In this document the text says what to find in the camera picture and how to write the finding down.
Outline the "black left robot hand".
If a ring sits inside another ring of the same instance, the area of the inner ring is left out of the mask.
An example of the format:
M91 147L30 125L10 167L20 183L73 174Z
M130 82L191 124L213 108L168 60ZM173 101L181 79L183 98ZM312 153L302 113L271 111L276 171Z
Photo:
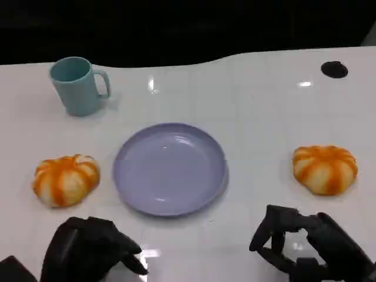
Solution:
M141 247L112 221L70 217L49 243L40 281L101 281L120 262L144 276L148 271L136 257L141 252Z

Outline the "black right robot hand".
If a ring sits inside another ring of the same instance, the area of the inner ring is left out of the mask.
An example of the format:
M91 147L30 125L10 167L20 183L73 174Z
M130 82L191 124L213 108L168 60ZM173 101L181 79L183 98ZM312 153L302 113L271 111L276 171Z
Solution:
M283 254L286 233L307 232L307 241L325 261L291 260ZM375 281L375 263L328 214L303 216L297 209L268 205L249 245L290 281Z

